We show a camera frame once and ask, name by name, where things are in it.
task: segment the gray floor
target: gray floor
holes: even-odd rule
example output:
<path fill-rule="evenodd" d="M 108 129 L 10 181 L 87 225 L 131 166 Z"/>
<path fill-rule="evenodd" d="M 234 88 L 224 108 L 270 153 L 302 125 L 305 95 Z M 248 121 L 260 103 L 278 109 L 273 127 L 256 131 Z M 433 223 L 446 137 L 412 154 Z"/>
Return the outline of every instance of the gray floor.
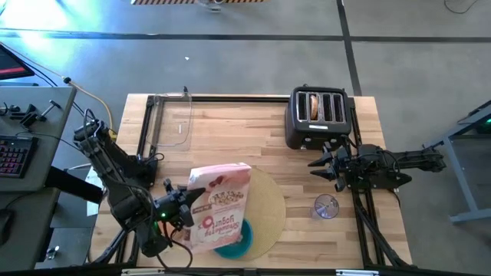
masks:
<path fill-rule="evenodd" d="M 333 0 L 271 0 L 229 5 L 212 15 L 195 5 L 130 6 L 128 1 L 63 1 L 57 5 L 8 3 L 3 28 L 165 34 L 341 35 Z M 479 0 L 455 15 L 440 0 L 344 0 L 357 36 L 491 36 L 491 2 Z M 470 2 L 451 1 L 455 9 Z M 30 21 L 16 15 L 30 15 Z M 128 93 L 289 94 L 308 83 L 344 87 L 353 94 L 343 42 L 149 41 L 48 39 L 41 33 L 5 43 L 68 75 L 103 97 L 120 123 Z M 415 150 L 452 126 L 491 93 L 491 44 L 353 43 L 362 94 L 375 96 L 389 150 Z M 106 119 L 102 106 L 79 94 L 82 108 Z M 81 125 L 72 113 L 64 138 Z M 61 144 L 54 164 L 86 159 Z M 422 268 L 491 274 L 491 220 L 455 226 L 448 216 L 465 212 L 450 169 L 410 172 L 401 189 L 402 213 L 414 264 Z"/>

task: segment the pink cereal box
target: pink cereal box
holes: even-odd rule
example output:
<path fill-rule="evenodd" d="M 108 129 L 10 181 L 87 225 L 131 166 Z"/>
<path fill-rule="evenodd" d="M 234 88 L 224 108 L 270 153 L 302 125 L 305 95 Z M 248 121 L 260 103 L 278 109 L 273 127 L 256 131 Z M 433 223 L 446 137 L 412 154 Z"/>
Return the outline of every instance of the pink cereal box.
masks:
<path fill-rule="evenodd" d="M 251 167 L 245 163 L 191 170 L 188 189 L 206 188 L 191 206 L 194 226 L 185 229 L 184 242 L 200 253 L 236 242 L 240 236 Z"/>

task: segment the wooden table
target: wooden table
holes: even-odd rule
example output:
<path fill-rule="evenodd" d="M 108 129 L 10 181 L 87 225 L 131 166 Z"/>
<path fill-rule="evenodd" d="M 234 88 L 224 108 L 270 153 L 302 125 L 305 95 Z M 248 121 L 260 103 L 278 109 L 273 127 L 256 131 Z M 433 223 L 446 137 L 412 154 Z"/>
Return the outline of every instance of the wooden table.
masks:
<path fill-rule="evenodd" d="M 129 94 L 117 138 L 128 154 L 135 154 L 143 122 L 146 94 Z M 373 97 L 355 97 L 364 143 L 384 147 L 384 137 Z M 334 190 L 334 183 L 309 174 L 307 164 L 320 152 L 289 149 L 285 145 L 285 103 L 193 103 L 189 150 L 159 148 L 165 160 L 159 164 L 154 198 L 165 195 L 164 177 L 174 185 L 186 185 L 193 167 L 244 162 L 269 173 L 283 191 L 286 223 L 281 238 L 269 252 L 254 261 L 230 261 L 214 252 L 195 255 L 193 267 L 214 268 L 361 268 L 361 253 L 351 193 Z M 336 218 L 314 220 L 310 208 L 321 193 L 336 197 Z M 403 260 L 411 263 L 403 220 L 394 195 L 374 190 L 377 220 L 382 234 Z M 92 237 L 91 256 L 96 258 L 120 230 L 107 203 L 101 204 Z M 372 260 L 373 239 L 367 236 Z M 161 254 L 169 266 L 184 266 L 189 257 L 177 247 Z M 138 266 L 159 267 L 156 258 L 140 253 Z"/>

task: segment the computer keyboard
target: computer keyboard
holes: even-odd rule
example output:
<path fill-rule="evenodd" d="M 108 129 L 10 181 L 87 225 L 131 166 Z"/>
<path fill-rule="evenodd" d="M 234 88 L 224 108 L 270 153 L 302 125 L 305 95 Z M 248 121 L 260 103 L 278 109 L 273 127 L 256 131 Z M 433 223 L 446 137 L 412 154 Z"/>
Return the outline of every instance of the computer keyboard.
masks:
<path fill-rule="evenodd" d="M 0 177 L 24 178 L 38 138 L 0 135 Z"/>

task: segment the black toaster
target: black toaster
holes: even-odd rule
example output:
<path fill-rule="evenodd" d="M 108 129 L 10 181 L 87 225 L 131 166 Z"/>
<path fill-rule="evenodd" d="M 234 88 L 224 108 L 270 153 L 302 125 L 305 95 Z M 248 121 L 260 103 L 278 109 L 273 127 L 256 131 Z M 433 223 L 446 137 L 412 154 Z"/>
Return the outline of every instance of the black toaster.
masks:
<path fill-rule="evenodd" d="M 328 87 L 297 87 L 285 111 L 285 138 L 291 149 L 322 150 L 324 142 L 333 150 L 342 135 L 351 132 L 348 95 Z"/>

